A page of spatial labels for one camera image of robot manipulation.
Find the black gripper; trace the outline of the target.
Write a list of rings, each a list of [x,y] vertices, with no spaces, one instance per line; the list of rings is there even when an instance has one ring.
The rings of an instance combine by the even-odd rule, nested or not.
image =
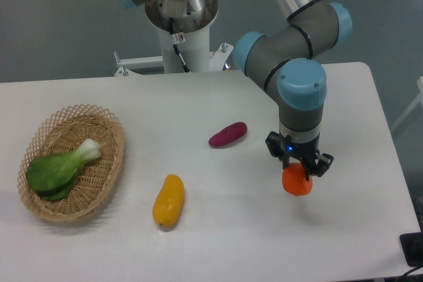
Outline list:
[[[282,168],[286,168],[290,158],[302,162],[306,170],[305,179],[310,180],[312,176],[321,177],[334,160],[332,155],[319,152],[319,137],[318,134],[308,142],[299,143],[294,141],[290,135],[284,137],[280,133],[271,131],[265,143],[271,156],[282,163]]]

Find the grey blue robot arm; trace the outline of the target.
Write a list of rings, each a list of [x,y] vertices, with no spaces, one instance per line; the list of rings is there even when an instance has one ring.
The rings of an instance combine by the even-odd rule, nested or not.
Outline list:
[[[121,0],[128,8],[145,7],[159,35],[166,73],[209,71],[210,25],[217,0]],[[279,130],[266,145],[287,168],[291,159],[302,165],[303,177],[322,176],[333,157],[319,150],[327,76],[315,56],[345,40],[352,31],[350,13],[325,0],[278,0],[288,25],[278,34],[243,35],[233,61],[279,108]]]

